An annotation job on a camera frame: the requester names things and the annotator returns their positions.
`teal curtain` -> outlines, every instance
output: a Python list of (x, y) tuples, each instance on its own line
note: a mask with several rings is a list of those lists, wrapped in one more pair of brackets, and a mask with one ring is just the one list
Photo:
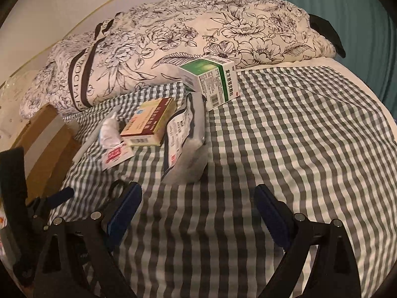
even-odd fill
[(346, 58), (336, 60), (363, 80), (397, 117), (397, 30), (378, 0), (288, 0), (328, 20)]

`black and white floral fabric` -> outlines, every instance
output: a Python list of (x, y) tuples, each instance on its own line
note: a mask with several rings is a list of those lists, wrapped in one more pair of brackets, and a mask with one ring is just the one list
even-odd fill
[(237, 68), (334, 57), (335, 48), (284, 0), (164, 0), (143, 4), (69, 36), (51, 51), (21, 104), (31, 117), (46, 103), (62, 115), (179, 80), (178, 66), (202, 55)]

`white medicine box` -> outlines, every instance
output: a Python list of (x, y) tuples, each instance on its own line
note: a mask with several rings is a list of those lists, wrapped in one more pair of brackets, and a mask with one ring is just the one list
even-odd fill
[(205, 98), (210, 111), (240, 94), (234, 61), (216, 56), (203, 56), (179, 67), (183, 83)]

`barcode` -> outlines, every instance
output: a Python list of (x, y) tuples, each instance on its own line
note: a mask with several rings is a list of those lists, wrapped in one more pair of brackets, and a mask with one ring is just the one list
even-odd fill
[(136, 142), (136, 143), (147, 143), (148, 142), (148, 138), (134, 139), (134, 142)]
[(215, 95), (211, 95), (210, 96), (211, 99), (211, 103), (213, 107), (219, 106), (219, 98), (218, 98), (218, 94)]
[(221, 60), (221, 59), (216, 59), (216, 58), (213, 58), (213, 57), (210, 57), (210, 56), (206, 56), (205, 58), (209, 59), (209, 60), (212, 60), (212, 61), (215, 61), (215, 62), (220, 63), (220, 64), (226, 64), (227, 63), (227, 61), (224, 61), (224, 60)]
[(190, 85), (190, 86), (193, 87), (193, 81), (192, 81), (189, 77), (187, 77), (187, 76), (184, 76), (184, 78), (185, 78), (185, 80), (186, 80), (186, 84), (188, 84), (188, 85)]

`pill packet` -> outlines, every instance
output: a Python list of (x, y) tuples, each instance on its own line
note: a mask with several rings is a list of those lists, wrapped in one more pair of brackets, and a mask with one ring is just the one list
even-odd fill
[(208, 163), (205, 118), (204, 97), (201, 93), (192, 92), (168, 120), (164, 140), (163, 184), (181, 185), (200, 180)]

